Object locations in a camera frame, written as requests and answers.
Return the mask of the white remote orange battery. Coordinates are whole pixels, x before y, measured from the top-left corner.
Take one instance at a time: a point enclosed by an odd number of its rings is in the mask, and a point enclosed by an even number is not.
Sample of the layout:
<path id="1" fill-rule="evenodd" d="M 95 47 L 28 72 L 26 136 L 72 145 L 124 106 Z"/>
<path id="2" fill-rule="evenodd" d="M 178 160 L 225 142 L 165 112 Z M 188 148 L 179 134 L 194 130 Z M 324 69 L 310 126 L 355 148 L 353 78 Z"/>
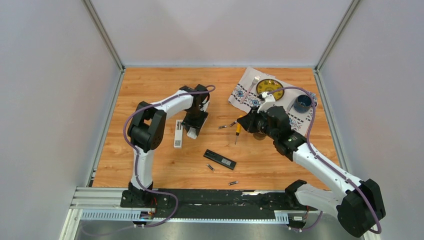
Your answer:
<path id="1" fill-rule="evenodd" d="M 201 113 L 207 113 L 207 109 L 208 109 L 209 104 L 210 104 L 209 102 L 205 103 L 205 105 L 204 105 L 203 107 L 201 107 L 201 108 L 200 108 L 200 112 L 201 112 Z M 199 134 L 200 134 L 200 129 L 201 129 L 201 128 L 203 127 L 203 125 L 205 124 L 206 119 L 207 119 L 207 116 L 206 116 L 206 118 L 204 119 L 204 121 L 203 121 L 203 123 L 201 124 L 201 126 L 200 126 L 200 128 L 199 128 L 199 129 L 194 128 L 194 127 L 190 127 L 190 128 L 188 129 L 187 136 L 188 136 L 189 138 L 191 138 L 191 139 L 194 139 L 194 140 L 195 140 L 195 139 L 199 136 Z"/>

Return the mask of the yellow handled screwdriver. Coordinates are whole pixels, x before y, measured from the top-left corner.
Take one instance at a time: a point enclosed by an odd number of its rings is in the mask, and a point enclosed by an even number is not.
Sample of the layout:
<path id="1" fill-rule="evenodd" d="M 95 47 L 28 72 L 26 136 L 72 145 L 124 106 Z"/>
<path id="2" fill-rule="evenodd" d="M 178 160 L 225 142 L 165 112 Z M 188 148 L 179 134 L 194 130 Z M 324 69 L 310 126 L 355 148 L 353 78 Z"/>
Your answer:
<path id="1" fill-rule="evenodd" d="M 239 135 L 240 135 L 240 133 L 241 133 L 241 130 L 242 130 L 242 126 L 241 126 L 241 124 L 239 123 L 239 119 L 240 118 L 242 118 L 243 117 L 243 115 L 240 115 L 238 118 L 237 118 L 237 120 L 236 120 L 236 131 L 235 131 L 235 141 L 234 141 L 234 144 L 236 145 L 237 144 L 237 142 L 238 142 L 238 138 L 239 138 Z"/>

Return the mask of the white remote with QR code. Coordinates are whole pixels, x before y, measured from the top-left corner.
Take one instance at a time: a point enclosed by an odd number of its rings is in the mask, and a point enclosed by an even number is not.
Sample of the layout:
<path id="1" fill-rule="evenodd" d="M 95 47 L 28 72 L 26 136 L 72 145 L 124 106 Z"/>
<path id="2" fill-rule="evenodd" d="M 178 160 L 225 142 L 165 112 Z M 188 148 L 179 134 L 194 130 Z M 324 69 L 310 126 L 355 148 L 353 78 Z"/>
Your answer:
<path id="1" fill-rule="evenodd" d="M 175 131 L 174 131 L 174 141 L 173 141 L 173 147 L 175 149 L 181 149 L 182 148 L 182 140 L 183 140 L 183 120 L 177 119 L 175 121 Z"/>

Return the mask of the black remote control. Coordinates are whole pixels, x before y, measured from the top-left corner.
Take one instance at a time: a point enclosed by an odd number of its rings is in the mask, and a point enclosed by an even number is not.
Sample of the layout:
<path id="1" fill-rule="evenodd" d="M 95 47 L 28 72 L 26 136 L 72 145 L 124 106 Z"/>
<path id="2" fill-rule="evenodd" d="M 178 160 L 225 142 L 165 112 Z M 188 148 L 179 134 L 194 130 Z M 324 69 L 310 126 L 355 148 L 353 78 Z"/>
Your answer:
<path id="1" fill-rule="evenodd" d="M 237 163 L 225 156 L 222 156 L 221 154 L 218 154 L 214 151 L 211 151 L 209 149 L 207 149 L 203 156 L 219 165 L 222 165 L 230 170 L 234 170 Z"/>

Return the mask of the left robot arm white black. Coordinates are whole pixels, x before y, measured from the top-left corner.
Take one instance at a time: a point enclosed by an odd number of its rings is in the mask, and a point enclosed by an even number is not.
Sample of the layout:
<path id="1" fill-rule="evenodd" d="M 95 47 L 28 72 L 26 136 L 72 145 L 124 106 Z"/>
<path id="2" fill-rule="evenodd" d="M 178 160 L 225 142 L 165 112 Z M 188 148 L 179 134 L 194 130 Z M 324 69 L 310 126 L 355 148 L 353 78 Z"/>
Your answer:
<path id="1" fill-rule="evenodd" d="M 154 103 L 142 101 L 124 123 L 124 139 L 133 148 L 133 175 L 128 184 L 129 198 L 140 207 L 153 201 L 152 168 L 155 150 L 161 144 L 167 119 L 185 111 L 181 123 L 187 136 L 196 139 L 208 117 L 207 108 L 214 85 L 181 87 L 173 95 Z"/>

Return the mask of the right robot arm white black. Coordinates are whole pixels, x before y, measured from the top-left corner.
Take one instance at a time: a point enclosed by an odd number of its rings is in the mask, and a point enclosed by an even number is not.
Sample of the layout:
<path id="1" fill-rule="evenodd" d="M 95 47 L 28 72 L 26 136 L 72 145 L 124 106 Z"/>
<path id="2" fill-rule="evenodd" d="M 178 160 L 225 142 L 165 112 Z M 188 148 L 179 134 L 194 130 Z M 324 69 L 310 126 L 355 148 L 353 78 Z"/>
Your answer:
<path id="1" fill-rule="evenodd" d="M 348 173 L 321 154 L 305 136 L 291 128 L 283 107 L 253 107 L 237 123 L 248 133 L 271 138 L 278 153 L 329 187 L 322 190 L 304 180 L 295 181 L 285 189 L 289 208 L 309 206 L 320 210 L 335 217 L 356 238 L 368 231 L 381 233 L 380 221 L 386 216 L 386 209 L 380 186 L 372 179 L 362 180 Z"/>

